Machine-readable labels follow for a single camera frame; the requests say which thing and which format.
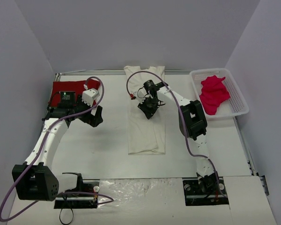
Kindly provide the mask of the white t shirt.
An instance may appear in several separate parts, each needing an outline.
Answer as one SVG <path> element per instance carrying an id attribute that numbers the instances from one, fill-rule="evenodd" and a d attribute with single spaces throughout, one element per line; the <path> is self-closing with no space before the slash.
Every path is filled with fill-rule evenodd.
<path id="1" fill-rule="evenodd" d="M 143 84 L 148 80 L 159 83 L 160 80 L 149 74 L 152 72 L 165 80 L 165 67 L 149 67 L 143 73 L 134 75 L 128 83 L 130 93 L 137 92 L 144 97 Z M 130 155 L 164 155 L 165 150 L 165 115 L 158 109 L 151 119 L 138 108 L 139 101 L 131 100 L 128 106 L 128 154 Z"/>

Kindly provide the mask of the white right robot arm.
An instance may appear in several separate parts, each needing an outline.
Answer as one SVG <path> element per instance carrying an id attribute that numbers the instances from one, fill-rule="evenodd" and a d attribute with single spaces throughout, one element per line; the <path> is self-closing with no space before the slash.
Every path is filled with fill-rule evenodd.
<path id="1" fill-rule="evenodd" d="M 185 138 L 188 152 L 196 161 L 198 188 L 202 193 L 208 194 L 220 189 L 218 172 L 209 157 L 207 147 L 207 120 L 203 107 L 198 100 L 189 100 L 173 91 L 165 82 L 155 84 L 148 80 L 143 84 L 145 95 L 138 97 L 138 108 L 145 114 L 147 119 L 153 117 L 156 111 L 163 105 L 170 105 L 178 110 L 179 128 Z"/>

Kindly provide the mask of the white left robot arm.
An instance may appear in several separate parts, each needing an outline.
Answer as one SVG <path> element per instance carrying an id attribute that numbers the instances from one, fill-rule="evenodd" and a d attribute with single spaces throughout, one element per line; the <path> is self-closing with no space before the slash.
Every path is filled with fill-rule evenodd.
<path id="1" fill-rule="evenodd" d="M 44 117 L 41 135 L 32 153 L 21 165 L 15 165 L 12 176 L 20 200 L 53 201 L 57 195 L 69 191 L 74 196 L 84 192 L 81 176 L 73 172 L 54 175 L 53 158 L 68 130 L 70 123 L 76 119 L 92 127 L 102 123 L 102 107 L 95 106 L 99 91 L 88 89 L 81 95 L 73 91 L 60 92 L 61 101 L 57 107 L 49 107 Z"/>

